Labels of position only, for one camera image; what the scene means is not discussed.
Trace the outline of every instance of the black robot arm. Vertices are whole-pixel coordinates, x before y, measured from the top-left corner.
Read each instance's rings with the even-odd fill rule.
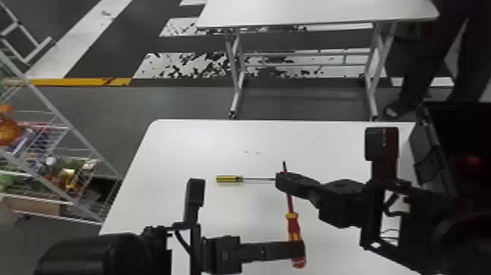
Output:
[[[397,178],[398,152],[397,128],[367,128],[365,159],[372,162],[372,176],[365,184],[350,179],[321,184],[297,173],[277,173],[275,185],[309,200],[321,221],[337,228],[360,228],[363,249],[413,271],[489,274],[490,202],[442,195]],[[408,210],[391,211],[401,197]],[[383,215],[400,217],[396,244],[383,236]]]

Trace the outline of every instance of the person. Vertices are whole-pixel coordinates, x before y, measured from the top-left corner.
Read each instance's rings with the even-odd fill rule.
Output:
[[[491,77],[491,0],[433,0],[437,20],[423,23],[413,64],[404,75],[398,99],[384,108],[397,119],[416,109],[440,69],[446,53],[467,22],[458,59],[458,75],[448,102],[477,102]]]

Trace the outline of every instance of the metal table leg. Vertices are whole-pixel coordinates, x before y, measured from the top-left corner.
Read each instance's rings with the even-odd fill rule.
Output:
[[[232,105],[230,106],[229,118],[237,119],[238,108],[240,105],[240,100],[242,97],[242,87],[239,83],[239,75],[237,71],[237,66],[235,64],[235,50],[240,47],[239,37],[236,37],[230,30],[225,31],[225,49],[227,51],[227,58],[230,63],[230,74],[232,75],[232,82],[234,84],[234,98],[232,100]]]
[[[365,65],[365,92],[367,94],[368,106],[370,107],[370,120],[375,121],[378,118],[378,110],[377,103],[375,99],[375,92],[377,89],[378,82],[380,81],[380,75],[382,73],[382,69],[384,68],[385,61],[387,60],[387,56],[390,52],[390,47],[392,46],[392,41],[394,41],[394,33],[397,27],[397,23],[391,23],[389,28],[389,33],[383,41],[381,37],[382,25],[381,23],[377,23],[372,37],[372,43],[370,45],[370,54],[368,56],[367,64]],[[375,73],[373,75],[373,79],[370,79],[370,65],[373,60],[373,55],[375,53],[375,49],[378,50],[378,63],[375,69]]]

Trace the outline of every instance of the table top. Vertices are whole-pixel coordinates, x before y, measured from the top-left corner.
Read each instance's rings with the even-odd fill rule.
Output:
[[[272,183],[222,187],[218,174],[273,177],[288,169],[320,182],[351,178],[365,182],[367,127],[399,127],[399,177],[415,181],[408,137],[413,123],[321,121],[158,120],[140,144],[100,233],[141,233],[147,225],[182,220],[186,182],[206,180],[199,212],[202,234],[240,236],[242,242],[286,241],[286,198]],[[415,274],[358,245],[359,229],[339,230],[318,219],[306,200],[294,198],[305,240],[304,274]],[[189,258],[172,238],[172,273],[189,272]],[[244,274],[298,273],[288,260],[243,265]]]
[[[430,0],[208,0],[196,27],[373,23],[437,17]]]

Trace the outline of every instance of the black cable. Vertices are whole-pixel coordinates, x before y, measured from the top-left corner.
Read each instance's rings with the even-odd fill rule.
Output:
[[[191,247],[189,246],[188,243],[186,243],[186,241],[184,241],[184,238],[183,236],[180,234],[180,232],[178,230],[174,231],[175,233],[175,237],[177,238],[177,240],[179,241],[179,244],[181,246],[183,246],[184,250],[186,250],[186,252],[188,252],[189,255],[191,255]]]

